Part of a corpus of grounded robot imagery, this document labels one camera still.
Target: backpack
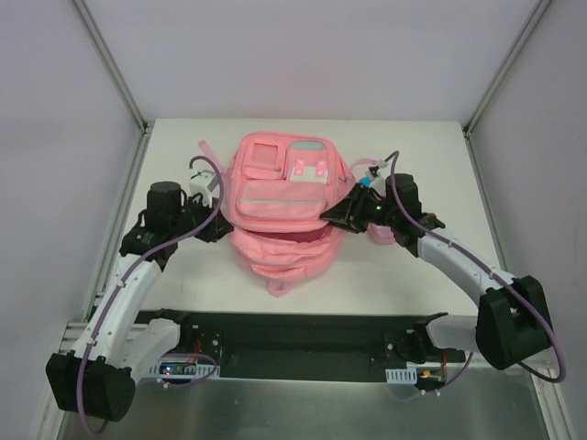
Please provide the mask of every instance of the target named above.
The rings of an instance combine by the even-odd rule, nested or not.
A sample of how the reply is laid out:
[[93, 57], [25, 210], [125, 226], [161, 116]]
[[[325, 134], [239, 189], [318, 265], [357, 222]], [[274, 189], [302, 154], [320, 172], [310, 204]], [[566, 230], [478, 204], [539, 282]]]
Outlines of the backpack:
[[[204, 141], [200, 148], [218, 164]], [[237, 260], [265, 278], [273, 296], [283, 296], [295, 281], [330, 267], [347, 233], [319, 216], [356, 182], [330, 141], [252, 133], [240, 142], [230, 168], [222, 171], [222, 213], [234, 226], [229, 237]]]

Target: gray floor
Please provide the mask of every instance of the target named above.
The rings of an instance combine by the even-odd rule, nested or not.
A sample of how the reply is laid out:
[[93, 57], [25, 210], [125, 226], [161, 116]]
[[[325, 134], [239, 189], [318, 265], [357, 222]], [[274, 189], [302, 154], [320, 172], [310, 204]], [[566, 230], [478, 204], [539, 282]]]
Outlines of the gray floor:
[[[412, 387], [384, 384], [210, 380], [188, 390], [139, 387], [132, 408], [101, 438], [288, 439], [548, 439], [532, 380], [471, 368], [440, 397], [408, 403]], [[60, 439], [94, 438], [77, 414]]]

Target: white table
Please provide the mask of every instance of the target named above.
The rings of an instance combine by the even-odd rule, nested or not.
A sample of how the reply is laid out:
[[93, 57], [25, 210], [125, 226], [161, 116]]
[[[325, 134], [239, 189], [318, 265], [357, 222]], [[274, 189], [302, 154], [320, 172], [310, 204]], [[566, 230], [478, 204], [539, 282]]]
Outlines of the white table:
[[[187, 164], [205, 139], [227, 164], [248, 133], [258, 130], [330, 139], [350, 164], [400, 149], [398, 170], [414, 174], [424, 209], [434, 212], [469, 248], [497, 264], [482, 199], [460, 126], [454, 122], [268, 119], [160, 119], [153, 129], [126, 231], [144, 208], [153, 182], [188, 189]], [[459, 288], [397, 245], [382, 247], [349, 234], [322, 276], [273, 298], [266, 282], [241, 268], [228, 239], [180, 244], [143, 309], [304, 314], [476, 314]]]

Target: pink backpack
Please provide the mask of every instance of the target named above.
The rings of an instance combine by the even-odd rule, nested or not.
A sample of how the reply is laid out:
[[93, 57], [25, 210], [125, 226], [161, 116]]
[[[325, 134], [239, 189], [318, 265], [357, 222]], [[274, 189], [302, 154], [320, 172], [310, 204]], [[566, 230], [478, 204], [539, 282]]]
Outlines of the pink backpack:
[[[219, 165], [204, 141], [200, 148]], [[373, 162], [362, 159], [355, 165]], [[234, 226], [230, 240], [238, 260], [268, 280], [273, 296], [283, 296], [294, 281], [314, 277], [330, 267], [346, 232], [319, 216], [355, 184], [330, 141], [252, 133], [242, 139], [223, 179], [227, 193], [222, 212]]]

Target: white wall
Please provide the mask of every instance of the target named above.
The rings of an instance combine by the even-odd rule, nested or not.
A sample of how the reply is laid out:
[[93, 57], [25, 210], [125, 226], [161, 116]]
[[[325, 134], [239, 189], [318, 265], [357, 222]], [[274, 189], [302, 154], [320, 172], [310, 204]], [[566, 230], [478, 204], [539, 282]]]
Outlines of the white wall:
[[149, 119], [465, 123], [537, 0], [89, 0]]
[[474, 133], [510, 269], [544, 284], [587, 438], [587, 3], [555, 3]]
[[65, 0], [0, 5], [0, 438], [29, 437], [138, 140]]

